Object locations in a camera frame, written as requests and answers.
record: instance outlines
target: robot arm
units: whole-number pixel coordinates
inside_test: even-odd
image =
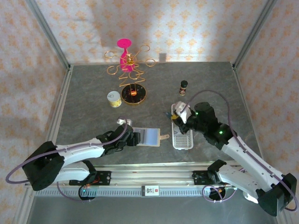
[[[116,139],[124,128],[125,125],[121,125],[114,132],[109,131],[89,141],[72,145],[55,146],[52,141],[43,143],[26,160],[50,151],[57,151],[57,153],[43,156],[22,167],[33,190],[42,190],[58,181],[77,180],[84,181],[86,184],[92,183],[96,171],[87,159],[112,154],[121,151],[125,146],[139,144],[140,133],[133,132],[133,128],[128,125],[120,139],[102,146],[101,143]]]
[[[183,102],[176,103],[175,114],[171,117],[181,133],[184,134],[189,129],[203,133],[208,143],[232,157],[251,175],[239,172],[227,165],[226,162],[218,160],[208,168],[209,178],[235,185],[245,192],[244,195],[249,195],[252,198],[251,201],[258,202],[267,213],[273,216],[276,216],[290,203],[291,194],[274,176],[281,178],[295,194],[297,180],[292,174],[283,175],[270,166],[253,152],[235,132],[239,142],[246,150],[240,147],[230,127],[218,122],[214,109],[209,103],[196,104],[194,111],[190,107],[186,107],[184,110],[185,106],[186,104]]]

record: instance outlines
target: orange floral wallpaper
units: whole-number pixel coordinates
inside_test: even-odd
[[[299,4],[278,0],[238,69],[265,159],[299,180]]]
[[[69,63],[110,62],[103,55],[121,52],[121,38],[132,40],[132,53],[149,44],[143,60],[234,62],[267,0],[37,2]]]
[[[0,14],[0,222],[10,224],[24,192],[5,176],[45,141],[65,68],[24,0],[1,1]]]

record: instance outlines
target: gold wire sculpture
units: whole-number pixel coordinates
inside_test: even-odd
[[[148,67],[153,67],[156,64],[156,61],[154,59],[146,59],[145,61],[137,61],[137,55],[140,52],[148,52],[150,50],[149,45],[142,45],[138,52],[135,55],[130,54],[127,49],[125,49],[125,52],[121,55],[121,57],[117,56],[113,51],[107,51],[104,56],[105,58],[113,58],[118,57],[120,59],[119,65],[112,65],[107,68],[107,73],[109,75],[115,75],[119,67],[121,67],[121,70],[123,73],[121,76],[118,77],[119,80],[124,79],[124,81],[119,85],[119,87],[130,85],[130,84],[136,84],[140,82],[144,82],[145,78],[141,77],[141,75],[144,74],[144,71],[141,71],[137,69],[139,67],[139,63],[145,63]],[[133,83],[126,83],[127,79],[134,80]]]

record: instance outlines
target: jar lid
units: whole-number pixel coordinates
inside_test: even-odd
[[[188,85],[188,82],[187,82],[186,80],[183,80],[183,81],[181,82],[181,87],[186,88],[187,85]]]

